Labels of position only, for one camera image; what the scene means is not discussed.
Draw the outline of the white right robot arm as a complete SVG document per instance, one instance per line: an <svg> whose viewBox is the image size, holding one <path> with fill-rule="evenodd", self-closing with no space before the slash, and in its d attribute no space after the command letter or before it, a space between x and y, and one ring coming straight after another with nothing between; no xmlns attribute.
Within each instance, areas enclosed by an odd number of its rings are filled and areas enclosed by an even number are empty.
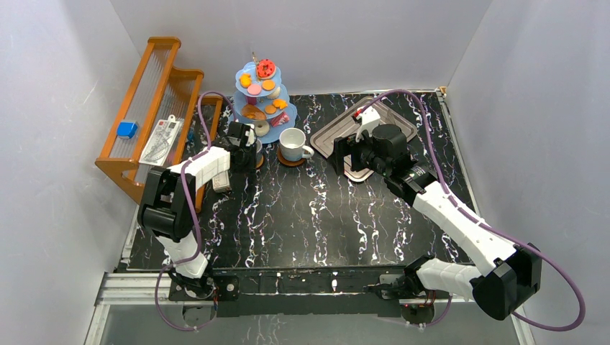
<svg viewBox="0 0 610 345"><path fill-rule="evenodd" d="M329 161L337 174L345 171L346 157L353 170L381 175L395 196L436 223L472 261L463 265L422 256L404 270L410 295L422 298L431 290L443 290L473 299L488 316L502 321L538 292L542 259L533 247L485 230L484 221L443 190L433 168L411 157L399 127L382 124L334 139Z"/></svg>

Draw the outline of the brown wooden saucer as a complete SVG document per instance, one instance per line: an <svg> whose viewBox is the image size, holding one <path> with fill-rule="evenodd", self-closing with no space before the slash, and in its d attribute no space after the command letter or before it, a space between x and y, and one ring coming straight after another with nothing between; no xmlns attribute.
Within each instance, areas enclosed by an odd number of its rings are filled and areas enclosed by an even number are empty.
<svg viewBox="0 0 610 345"><path fill-rule="evenodd" d="M282 165L285 165L286 167L298 167L299 165L302 165L302 164L304 164L304 163L306 162L306 158L301 158L300 160L297 160L297 161L290 161L290 160L287 160L287 159L286 159L286 158L283 156L283 154L282 154L282 151L281 151L281 148L280 148L280 147L277 149L277 158L278 158L278 161L279 161L279 162L280 162Z"/></svg>

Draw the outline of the cream white donut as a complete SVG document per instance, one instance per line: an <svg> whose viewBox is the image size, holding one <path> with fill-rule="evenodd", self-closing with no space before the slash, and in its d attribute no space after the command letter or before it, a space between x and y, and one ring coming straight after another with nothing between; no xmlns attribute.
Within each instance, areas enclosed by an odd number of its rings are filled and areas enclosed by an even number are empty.
<svg viewBox="0 0 610 345"><path fill-rule="evenodd" d="M266 120L257 120L253 122L255 134L257 137L264 137L270 131L270 124Z"/></svg>
<svg viewBox="0 0 610 345"><path fill-rule="evenodd" d="M273 99L278 98L280 96L280 94L281 94L281 87L278 86L269 95L267 95L266 98L273 100Z"/></svg>

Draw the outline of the white ceramic mug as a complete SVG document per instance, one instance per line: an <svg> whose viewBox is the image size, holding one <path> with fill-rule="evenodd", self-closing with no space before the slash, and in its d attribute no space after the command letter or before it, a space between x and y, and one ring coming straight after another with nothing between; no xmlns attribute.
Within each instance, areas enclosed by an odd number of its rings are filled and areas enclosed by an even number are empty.
<svg viewBox="0 0 610 345"><path fill-rule="evenodd" d="M282 157L289 162L312 158L314 150L306 145L305 133L297 128L285 129L279 137Z"/></svg>

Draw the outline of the orange fish-shaped cookie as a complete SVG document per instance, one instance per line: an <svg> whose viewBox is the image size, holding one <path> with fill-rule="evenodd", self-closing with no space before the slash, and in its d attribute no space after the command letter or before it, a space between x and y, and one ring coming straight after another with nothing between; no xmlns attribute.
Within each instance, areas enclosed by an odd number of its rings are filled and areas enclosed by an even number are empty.
<svg viewBox="0 0 610 345"><path fill-rule="evenodd" d="M249 73L242 73L239 82L243 88L249 88L252 85L252 77Z"/></svg>

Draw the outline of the brown croissant pastry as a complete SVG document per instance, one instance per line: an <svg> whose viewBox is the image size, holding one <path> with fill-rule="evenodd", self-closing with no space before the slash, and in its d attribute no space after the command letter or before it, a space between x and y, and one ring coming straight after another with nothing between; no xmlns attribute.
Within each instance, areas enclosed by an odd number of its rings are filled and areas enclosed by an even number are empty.
<svg viewBox="0 0 610 345"><path fill-rule="evenodd" d="M266 113L263 110L251 104L246 104L242 107L241 115L255 121L264 121L267 119Z"/></svg>

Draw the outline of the round orange cookie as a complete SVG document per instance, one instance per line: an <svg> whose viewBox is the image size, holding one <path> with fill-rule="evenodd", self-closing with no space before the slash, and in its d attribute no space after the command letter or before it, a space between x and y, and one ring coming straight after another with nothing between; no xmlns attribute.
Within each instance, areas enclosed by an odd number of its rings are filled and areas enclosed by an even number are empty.
<svg viewBox="0 0 610 345"><path fill-rule="evenodd" d="M265 113L266 113L267 115L272 115L272 114L274 114L275 112L277 112L277 110L278 110L278 109L277 109L277 108L276 108L276 107L275 107L273 104L271 104L271 105L267 105L267 106L264 108L264 110L265 110Z"/></svg>
<svg viewBox="0 0 610 345"><path fill-rule="evenodd" d="M271 79L265 79L262 81L261 87L265 91L273 91L276 88L276 83Z"/></svg>

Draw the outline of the pink round macaron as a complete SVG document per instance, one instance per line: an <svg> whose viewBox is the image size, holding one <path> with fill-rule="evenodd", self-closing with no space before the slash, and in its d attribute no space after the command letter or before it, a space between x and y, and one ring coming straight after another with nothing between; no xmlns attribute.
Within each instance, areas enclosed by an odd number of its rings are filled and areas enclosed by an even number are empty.
<svg viewBox="0 0 610 345"><path fill-rule="evenodd" d="M261 93L262 87L257 83L252 83L247 87L247 93L250 96L257 96Z"/></svg>

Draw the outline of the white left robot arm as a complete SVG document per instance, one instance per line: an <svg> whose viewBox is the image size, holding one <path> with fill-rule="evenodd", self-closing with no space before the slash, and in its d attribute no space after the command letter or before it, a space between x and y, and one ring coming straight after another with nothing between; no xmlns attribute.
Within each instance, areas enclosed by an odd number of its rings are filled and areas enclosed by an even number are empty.
<svg viewBox="0 0 610 345"><path fill-rule="evenodd" d="M195 210L197 191L208 182L219 190L230 187L230 173L254 170L257 135L252 124L233 121L225 136L197 155L168 168L149 170L137 222L164 247L171 280L192 298L206 299L215 281L202 253L203 239Z"/></svg>

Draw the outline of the orange round coaster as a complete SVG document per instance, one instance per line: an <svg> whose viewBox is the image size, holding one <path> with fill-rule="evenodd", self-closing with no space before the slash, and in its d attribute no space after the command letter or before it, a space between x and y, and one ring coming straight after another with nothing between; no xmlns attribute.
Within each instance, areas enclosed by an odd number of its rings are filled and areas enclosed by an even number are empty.
<svg viewBox="0 0 610 345"><path fill-rule="evenodd" d="M258 160L258 163L257 163L257 165L256 165L256 167L255 167L255 168L256 168L256 169L260 169L260 168L262 167L262 165L263 165L264 161L265 161L265 157L264 157L264 156L261 156L261 157L260 157L260 159Z"/></svg>

